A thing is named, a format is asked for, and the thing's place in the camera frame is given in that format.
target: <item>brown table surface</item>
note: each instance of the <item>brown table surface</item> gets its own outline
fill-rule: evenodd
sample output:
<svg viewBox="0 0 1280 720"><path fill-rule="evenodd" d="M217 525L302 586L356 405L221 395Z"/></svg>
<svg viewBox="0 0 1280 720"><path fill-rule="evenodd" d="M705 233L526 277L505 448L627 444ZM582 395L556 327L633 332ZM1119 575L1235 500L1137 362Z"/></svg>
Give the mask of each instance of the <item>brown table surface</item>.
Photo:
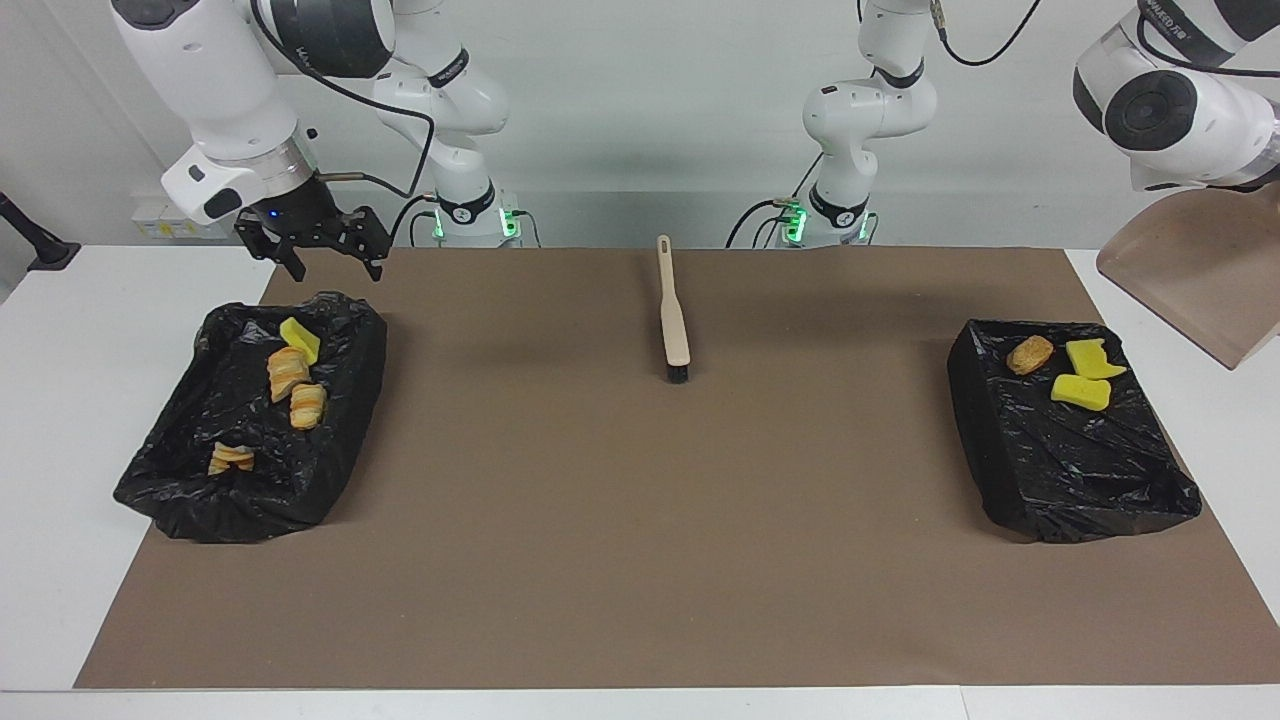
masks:
<svg viewBox="0 0 1280 720"><path fill-rule="evenodd" d="M265 304L342 290L390 328L346 495L257 546L151 532L77 687L1280 682L1210 511L1082 546L983 515L947 350L1097 322L1060 251L680 252L682 387L653 252L305 260Z"/></svg>

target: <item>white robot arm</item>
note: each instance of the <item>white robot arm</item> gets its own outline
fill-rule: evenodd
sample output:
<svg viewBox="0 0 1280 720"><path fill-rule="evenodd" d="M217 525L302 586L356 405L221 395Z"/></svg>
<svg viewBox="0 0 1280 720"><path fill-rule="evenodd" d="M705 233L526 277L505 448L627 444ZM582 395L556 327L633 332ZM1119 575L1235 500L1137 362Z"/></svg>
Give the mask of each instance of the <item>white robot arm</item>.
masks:
<svg viewBox="0 0 1280 720"><path fill-rule="evenodd" d="M867 141L919 132L938 108L924 76L924 44L933 32L929 0L869 0L864 17L858 45L876 67L872 77L828 85L805 102L805 129L823 154L808 197L804 245L810 247L856 234L879 169ZM799 238L785 236L788 242Z"/></svg>
<svg viewBox="0 0 1280 720"><path fill-rule="evenodd" d="M1217 68L1280 26L1280 0L1139 0L1076 64L1080 113L1132 160L1138 190L1280 179L1280 106L1156 51Z"/></svg>
<svg viewBox="0 0 1280 720"><path fill-rule="evenodd" d="M305 72L374 77L394 56L407 70L378 76L379 111L420 149L438 131L429 167L444 232L461 245L500 245L511 224L467 136L498 132L502 88L470 67L440 14L443 0L111 0L115 23L142 72L191 129L195 145L161 183L192 219L239 211L250 252L301 279L293 247L332 247L361 259L375 279L392 237L369 208L342 213L316 173L298 118L276 87L265 40ZM261 23L270 37L255 32ZM433 118L434 126L422 118ZM415 195L415 188L404 195Z"/></svg>

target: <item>yellow sponge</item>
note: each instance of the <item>yellow sponge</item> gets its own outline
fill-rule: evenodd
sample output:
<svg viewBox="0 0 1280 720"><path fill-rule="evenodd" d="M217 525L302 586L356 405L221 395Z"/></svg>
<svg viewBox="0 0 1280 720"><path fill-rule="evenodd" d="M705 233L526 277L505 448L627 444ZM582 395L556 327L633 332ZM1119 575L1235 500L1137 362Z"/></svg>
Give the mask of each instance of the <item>yellow sponge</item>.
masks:
<svg viewBox="0 0 1280 720"><path fill-rule="evenodd" d="M280 337L289 347L297 347L307 359L307 365L315 365L320 359L320 338L302 327L296 318L280 323Z"/></svg>
<svg viewBox="0 0 1280 720"><path fill-rule="evenodd" d="M1071 359L1075 374L1091 380L1105 380L1124 374L1128 368L1107 363L1107 351L1102 348L1102 338L1073 340L1066 343L1066 356Z"/></svg>
<svg viewBox="0 0 1280 720"><path fill-rule="evenodd" d="M1053 393L1057 402L1070 402L1085 410L1102 411L1111 405L1111 383L1091 380L1080 375L1059 375L1053 380Z"/></svg>

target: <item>brush handle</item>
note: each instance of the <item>brush handle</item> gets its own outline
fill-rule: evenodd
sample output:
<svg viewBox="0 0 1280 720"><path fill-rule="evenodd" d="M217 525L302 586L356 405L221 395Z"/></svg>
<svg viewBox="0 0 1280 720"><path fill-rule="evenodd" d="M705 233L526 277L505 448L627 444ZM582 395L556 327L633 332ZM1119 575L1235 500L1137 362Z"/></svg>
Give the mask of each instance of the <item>brush handle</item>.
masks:
<svg viewBox="0 0 1280 720"><path fill-rule="evenodd" d="M671 238L658 236L658 270L662 274L662 296L676 297L676 269L671 264Z"/></svg>
<svg viewBox="0 0 1280 720"><path fill-rule="evenodd" d="M676 270L671 261L671 238L658 236L658 270L662 274L662 342L667 350L667 364L684 366L690 363L689 334L685 332L685 311L676 297Z"/></svg>

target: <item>food scrap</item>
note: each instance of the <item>food scrap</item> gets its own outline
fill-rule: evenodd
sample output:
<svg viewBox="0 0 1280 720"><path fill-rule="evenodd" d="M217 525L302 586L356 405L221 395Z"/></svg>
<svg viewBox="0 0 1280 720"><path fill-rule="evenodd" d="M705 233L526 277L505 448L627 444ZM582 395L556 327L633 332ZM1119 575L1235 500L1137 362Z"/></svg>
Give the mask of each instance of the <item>food scrap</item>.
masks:
<svg viewBox="0 0 1280 720"><path fill-rule="evenodd" d="M294 386L289 401L289 424L297 430L310 430L319 425L326 397L324 386Z"/></svg>
<svg viewBox="0 0 1280 720"><path fill-rule="evenodd" d="M266 374L271 383L271 402L289 397L294 386L311 382L306 354L292 346L266 359Z"/></svg>
<svg viewBox="0 0 1280 720"><path fill-rule="evenodd" d="M1048 363L1048 359L1053 356L1053 343L1044 340L1043 337L1036 334L1021 342L1009 357L1005 364L1009 369L1018 375L1029 375L1036 370L1039 370Z"/></svg>
<svg viewBox="0 0 1280 720"><path fill-rule="evenodd" d="M220 442L214 443L214 456L209 460L209 474L220 475L236 468L248 473L253 469L253 451L246 446L230 447Z"/></svg>
<svg viewBox="0 0 1280 720"><path fill-rule="evenodd" d="M1101 413L1111 405L1111 383L1080 375L1059 375L1050 396L1057 402L1070 402L1085 410Z"/></svg>
<svg viewBox="0 0 1280 720"><path fill-rule="evenodd" d="M1066 356L1071 359L1076 375L1091 380L1106 380L1128 370L1107 361L1107 351L1102 347L1105 342L1102 338L1096 338L1073 340L1066 343Z"/></svg>
<svg viewBox="0 0 1280 720"><path fill-rule="evenodd" d="M289 347L297 347L306 355L308 366L315 365L316 360L320 359L320 338L302 327L297 318L289 318L280 323L280 337Z"/></svg>

